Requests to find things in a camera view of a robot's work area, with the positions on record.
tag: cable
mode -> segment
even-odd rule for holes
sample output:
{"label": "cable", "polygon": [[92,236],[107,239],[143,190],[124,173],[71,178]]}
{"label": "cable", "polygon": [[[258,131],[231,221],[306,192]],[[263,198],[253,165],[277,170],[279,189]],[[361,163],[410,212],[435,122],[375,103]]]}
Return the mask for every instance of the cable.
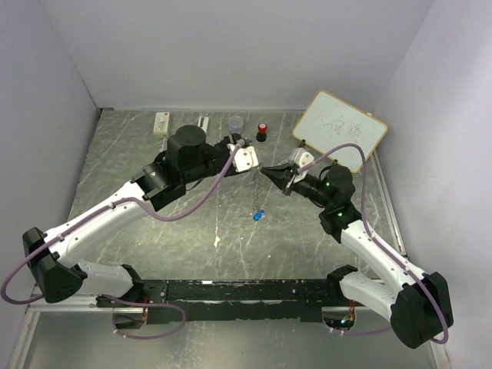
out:
{"label": "cable", "polygon": [[[417,277],[417,275],[415,275],[415,273],[412,270],[410,270],[409,268],[407,268],[407,266],[403,262],[401,262],[397,257],[395,257],[376,237],[373,237],[373,235],[372,235],[372,232],[371,232],[371,229],[370,229],[370,225],[369,225],[369,223],[367,221],[367,215],[366,215],[367,166],[366,166],[365,155],[364,155],[364,152],[362,151],[361,146],[356,145],[356,144],[352,144],[352,143],[338,145],[338,146],[332,148],[331,150],[325,152],[322,156],[320,156],[315,161],[311,162],[310,164],[306,165],[305,167],[300,168],[299,169],[299,174],[302,173],[303,171],[307,171],[307,170],[313,168],[320,161],[324,160],[327,156],[333,154],[334,152],[336,152],[337,150],[340,150],[341,148],[355,148],[355,149],[357,149],[357,151],[359,151],[359,154],[361,155],[361,159],[362,159],[362,202],[361,202],[361,215],[362,215],[362,224],[364,225],[364,229],[366,230],[367,236],[369,236],[371,238],[371,240],[392,261],[394,261],[401,269],[403,269],[405,271],[405,273],[407,273],[408,275],[410,275],[411,278],[417,283],[418,287],[420,287],[421,290],[424,292],[425,296],[429,299],[430,304],[432,305],[432,307],[434,308],[434,310],[437,313],[437,316],[439,317],[439,322],[441,323],[441,325],[443,327],[443,333],[444,333],[444,336],[443,336],[443,339],[442,340],[437,340],[435,338],[431,338],[431,341],[434,342],[434,343],[436,343],[436,344],[445,344],[447,342],[447,340],[449,339],[449,331],[447,329],[446,319],[444,318],[443,313],[440,310],[439,305],[437,304],[437,302],[434,299],[434,297],[432,296],[432,294],[429,292],[429,290],[427,289],[427,287],[425,287],[425,285],[422,283],[422,281],[419,279],[419,277]],[[357,335],[369,335],[369,334],[376,334],[376,333],[372,333],[372,332],[350,332],[350,331],[344,333],[343,331],[341,331],[341,334],[350,334],[350,335],[357,336]]]}
{"label": "cable", "polygon": [[[159,215],[153,210],[150,210],[147,208],[147,206],[142,202],[141,200],[137,198],[121,198],[117,201],[113,201],[112,205],[106,205],[103,206],[97,210],[94,210],[91,214],[86,215],[83,217],[80,221],[77,223],[73,224],[70,228],[67,230],[63,231],[58,238],[53,238],[50,241],[46,242],[43,244],[40,248],[37,248],[34,250],[31,254],[26,256],[24,259],[22,259],[21,263],[17,265],[14,270],[7,276],[7,278],[3,281],[2,283],[2,288],[0,288],[0,295],[4,299],[4,301],[8,302],[9,304],[13,305],[25,305],[25,304],[30,304],[32,302],[38,301],[43,298],[42,295],[36,296],[34,298],[30,298],[28,300],[15,300],[13,298],[10,298],[7,295],[7,287],[10,281],[13,279],[13,277],[27,264],[29,263],[32,259],[34,259],[36,256],[41,254],[44,250],[47,248],[50,248],[53,244],[57,243],[60,241],[60,238],[64,238],[71,234],[73,231],[79,229],[82,225],[86,224],[87,222],[91,221],[92,219],[98,217],[100,214],[104,213],[107,210],[111,210],[115,205],[120,205],[120,204],[125,204],[127,202],[133,201],[137,203],[140,208],[142,208],[147,214],[152,216],[155,219],[158,219],[159,221],[179,221],[182,218],[185,218],[189,216],[189,214],[193,213],[196,211],[199,207],[203,205],[203,203],[208,199],[208,197],[211,195],[211,193],[214,191],[214,189],[217,188],[218,184],[222,181],[224,178],[226,172],[228,171],[229,167],[232,164],[232,161],[234,159],[234,156],[238,152],[238,150],[244,146],[245,142],[244,140],[239,140],[238,143],[235,145],[234,150],[232,151],[231,155],[229,156],[229,159],[225,162],[224,167],[222,168],[221,172],[218,174],[216,177],[214,183],[210,186],[210,188],[207,190],[207,192],[204,194],[204,196],[191,208],[188,210],[182,212],[181,214],[175,215],[174,217],[164,217],[162,215]],[[153,304],[148,304],[148,307],[154,307]]]}
{"label": "cable", "polygon": [[132,306],[134,308],[170,308],[177,310],[181,313],[182,319],[181,323],[177,326],[172,328],[170,331],[161,333],[161,334],[156,334],[155,336],[135,336],[134,334],[125,334],[122,331],[120,331],[116,327],[116,314],[113,314],[113,333],[117,334],[118,336],[122,336],[123,338],[130,338],[132,340],[156,340],[158,338],[163,338],[170,336],[173,333],[176,333],[180,329],[182,329],[185,326],[186,323],[186,311],[181,307],[173,304],[161,304],[161,303],[151,303],[151,304],[146,304],[146,303],[140,303],[140,302],[130,302],[130,301],[124,301],[121,298],[116,298],[115,296],[111,296],[110,294],[105,294],[105,297],[114,301],[118,302],[119,304],[127,305],[127,306]]}
{"label": "cable", "polygon": [[196,183],[195,183],[195,184],[193,184],[193,185],[191,186],[191,188],[186,188],[186,192],[191,191],[193,188],[197,187],[200,183],[202,183],[202,181],[203,181],[203,178],[202,178],[202,179],[200,179],[200,180],[198,180],[198,181],[196,181]]}

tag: clear plastic cup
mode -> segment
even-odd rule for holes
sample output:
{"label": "clear plastic cup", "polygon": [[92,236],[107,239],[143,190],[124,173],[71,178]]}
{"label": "clear plastic cup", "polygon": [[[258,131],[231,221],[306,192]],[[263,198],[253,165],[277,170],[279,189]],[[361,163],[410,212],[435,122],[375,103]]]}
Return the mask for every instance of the clear plastic cup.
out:
{"label": "clear plastic cup", "polygon": [[233,115],[229,118],[229,129],[231,133],[243,133],[244,130],[244,119],[239,115]]}

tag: white bracket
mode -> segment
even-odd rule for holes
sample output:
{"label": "white bracket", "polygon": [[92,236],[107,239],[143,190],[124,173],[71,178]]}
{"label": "white bracket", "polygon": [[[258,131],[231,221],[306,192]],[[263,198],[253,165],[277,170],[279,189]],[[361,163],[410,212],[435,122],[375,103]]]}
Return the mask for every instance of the white bracket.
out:
{"label": "white bracket", "polygon": [[[230,152],[233,152],[234,145],[228,144],[228,148]],[[258,156],[256,155],[256,151],[253,146],[248,146],[247,148],[240,148],[236,155],[234,156],[234,160],[232,161],[236,171],[241,173],[243,171],[249,171],[252,168],[258,166]]]}

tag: white wall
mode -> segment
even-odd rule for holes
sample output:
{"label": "white wall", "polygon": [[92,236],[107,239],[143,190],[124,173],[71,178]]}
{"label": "white wall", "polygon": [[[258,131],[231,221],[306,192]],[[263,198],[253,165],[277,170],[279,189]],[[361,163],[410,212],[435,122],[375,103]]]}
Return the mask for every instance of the white wall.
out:
{"label": "white wall", "polygon": [[438,0],[376,110],[408,253],[449,283],[453,368],[492,360],[491,19],[490,0]]}
{"label": "white wall", "polygon": [[[66,219],[97,111],[35,0],[0,0],[0,280],[23,257],[21,236]],[[26,298],[23,270],[9,291]],[[0,367],[25,307],[0,300]]]}
{"label": "white wall", "polygon": [[432,0],[40,0],[99,107],[373,111]]}

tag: whiteboard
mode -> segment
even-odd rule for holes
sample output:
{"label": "whiteboard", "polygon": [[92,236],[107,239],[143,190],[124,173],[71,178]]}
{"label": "whiteboard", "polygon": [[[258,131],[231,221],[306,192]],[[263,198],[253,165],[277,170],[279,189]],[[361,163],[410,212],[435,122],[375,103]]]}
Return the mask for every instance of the whiteboard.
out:
{"label": "whiteboard", "polygon": [[[367,160],[386,132],[387,125],[382,121],[326,91],[319,91],[292,134],[320,153],[352,142],[362,147]],[[354,148],[342,148],[330,159],[338,160],[353,173],[362,168],[361,156]]]}

